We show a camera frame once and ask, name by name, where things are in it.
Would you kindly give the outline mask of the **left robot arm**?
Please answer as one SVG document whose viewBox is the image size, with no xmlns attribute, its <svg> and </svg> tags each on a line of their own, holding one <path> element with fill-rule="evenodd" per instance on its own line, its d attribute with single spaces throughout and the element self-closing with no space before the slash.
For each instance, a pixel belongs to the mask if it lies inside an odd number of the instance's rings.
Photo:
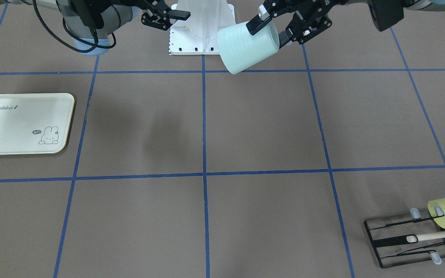
<svg viewBox="0 0 445 278">
<path fill-rule="evenodd" d="M 265 0 L 258 15 L 246 23 L 246 29 L 253 36 L 272 19 L 293 14 L 285 30 L 278 34 L 279 48 L 292 42 L 302 45 L 332 25 L 328 17 L 332 7 L 357 3 L 368 5 L 372 21 L 380 32 L 401 21 L 405 10 L 445 11 L 445 0 Z"/>
</svg>

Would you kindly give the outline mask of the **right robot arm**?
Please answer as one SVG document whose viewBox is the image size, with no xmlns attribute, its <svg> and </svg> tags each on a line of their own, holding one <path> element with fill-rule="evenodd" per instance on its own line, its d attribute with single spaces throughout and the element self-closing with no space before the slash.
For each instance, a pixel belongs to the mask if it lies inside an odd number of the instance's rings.
<svg viewBox="0 0 445 278">
<path fill-rule="evenodd" d="M 84 55 L 102 55 L 116 46 L 114 32 L 141 15 L 141 22 L 166 31 L 178 20 L 186 21 L 190 12 L 172 9 L 163 0 L 0 0 L 0 5 L 32 6 L 45 30 L 58 42 Z M 60 39 L 44 22 L 39 8 L 57 10 L 62 25 L 74 44 Z"/>
</svg>

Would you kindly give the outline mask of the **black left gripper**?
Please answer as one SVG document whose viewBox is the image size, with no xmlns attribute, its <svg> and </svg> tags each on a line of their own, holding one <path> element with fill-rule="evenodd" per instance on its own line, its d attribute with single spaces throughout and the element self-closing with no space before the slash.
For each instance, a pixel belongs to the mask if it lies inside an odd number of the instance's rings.
<svg viewBox="0 0 445 278">
<path fill-rule="evenodd" d="M 265 0 L 264 12 L 246 23 L 250 35 L 256 35 L 272 18 L 293 14 L 286 28 L 279 33 L 279 48 L 297 42 L 304 44 L 331 27 L 328 12 L 341 3 L 340 0 Z"/>
</svg>

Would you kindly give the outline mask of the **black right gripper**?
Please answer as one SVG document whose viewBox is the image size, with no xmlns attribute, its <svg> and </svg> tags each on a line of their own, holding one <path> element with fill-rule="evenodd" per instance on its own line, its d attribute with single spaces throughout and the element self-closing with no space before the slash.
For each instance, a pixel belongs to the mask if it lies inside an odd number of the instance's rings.
<svg viewBox="0 0 445 278">
<path fill-rule="evenodd" d="M 171 28 L 172 19 L 186 21 L 191 13 L 184 10 L 171 10 L 164 0 L 132 0 L 131 5 L 143 10 L 141 21 L 145 26 L 166 31 Z"/>
</svg>

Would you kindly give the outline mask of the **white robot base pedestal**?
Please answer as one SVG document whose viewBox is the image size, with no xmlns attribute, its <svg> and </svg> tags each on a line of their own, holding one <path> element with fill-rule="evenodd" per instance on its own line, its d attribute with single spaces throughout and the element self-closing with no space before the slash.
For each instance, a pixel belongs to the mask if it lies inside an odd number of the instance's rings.
<svg viewBox="0 0 445 278">
<path fill-rule="evenodd" d="M 226 0 L 179 0 L 173 10 L 190 12 L 170 28 L 170 55 L 219 55 L 219 30 L 235 25 L 234 5 Z"/>
</svg>

